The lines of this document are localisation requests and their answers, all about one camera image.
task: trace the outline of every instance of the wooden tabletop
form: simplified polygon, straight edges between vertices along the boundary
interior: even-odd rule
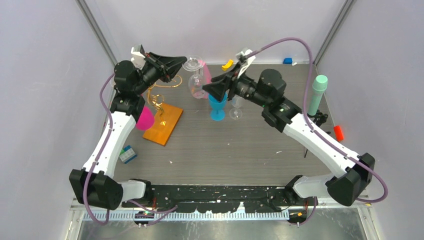
[[[223,73],[220,65],[208,68],[213,77]],[[257,80],[268,68],[278,70],[287,82],[284,96],[302,106],[308,66],[258,64],[251,65],[246,74]],[[143,139],[144,132],[134,129],[125,146],[131,145],[138,157],[128,164],[118,161],[116,181],[136,178],[155,184],[285,185],[296,175],[330,172],[311,153],[304,158],[304,147],[270,127],[261,116],[262,108],[254,103],[245,100],[240,108],[243,116],[234,120],[228,115],[233,108],[228,102],[224,120],[213,121],[208,99],[196,99],[189,92],[188,79],[193,73],[182,69],[178,74],[183,78],[181,86],[153,90],[163,94],[167,104],[184,110],[167,145]],[[329,114],[324,98],[319,109]],[[331,119],[321,128],[332,131]]]

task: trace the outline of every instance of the white wall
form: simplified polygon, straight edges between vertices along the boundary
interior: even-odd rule
[[[318,66],[345,144],[372,154],[389,187],[374,205],[388,240],[423,239],[423,13],[418,0],[357,1]],[[375,178],[368,192],[381,195]]]
[[[73,0],[2,0],[0,19],[0,238],[58,240],[113,66]]]
[[[226,63],[248,47],[299,37],[318,53],[345,0],[86,0],[118,60],[131,47]],[[273,47],[256,63],[308,60],[299,43]]]

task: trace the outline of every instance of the mint green cylinder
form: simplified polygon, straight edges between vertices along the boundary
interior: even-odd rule
[[[327,89],[328,81],[328,78],[324,75],[316,76],[312,84],[313,95],[310,100],[309,110],[307,111],[307,114],[311,116],[317,114],[321,99],[323,98],[323,94]]]

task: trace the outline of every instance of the small box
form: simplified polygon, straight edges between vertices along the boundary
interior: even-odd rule
[[[130,145],[124,147],[119,154],[119,158],[124,164],[129,163],[131,160],[135,159],[136,157],[137,157],[137,154],[134,152],[134,150],[131,148]]]
[[[282,61],[282,64],[292,64],[292,63],[293,63],[293,59],[291,57],[284,58],[284,60]]]

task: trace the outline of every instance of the yellow object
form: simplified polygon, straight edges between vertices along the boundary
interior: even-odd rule
[[[147,103],[149,105],[153,106],[156,109],[156,111],[160,112],[160,115],[159,115],[159,117],[160,117],[160,124],[163,125],[163,126],[165,126],[165,124],[167,123],[164,120],[164,117],[163,117],[165,111],[164,111],[163,107],[161,107],[161,105],[165,102],[165,97],[162,94],[152,95],[151,94],[151,91],[152,91],[152,89],[154,87],[158,87],[158,88],[176,88],[176,87],[180,86],[183,83],[183,78],[180,75],[175,75],[175,76],[179,78],[179,83],[178,84],[171,85],[171,86],[164,86],[164,85],[156,85],[156,83],[154,83],[151,87],[148,88],[148,91],[147,91]],[[158,97],[159,98],[162,98],[162,101],[160,103],[158,101]]]
[[[225,72],[227,71],[232,65],[233,65],[234,61],[233,60],[228,60],[228,62],[225,65],[222,65],[221,68],[222,70]]]

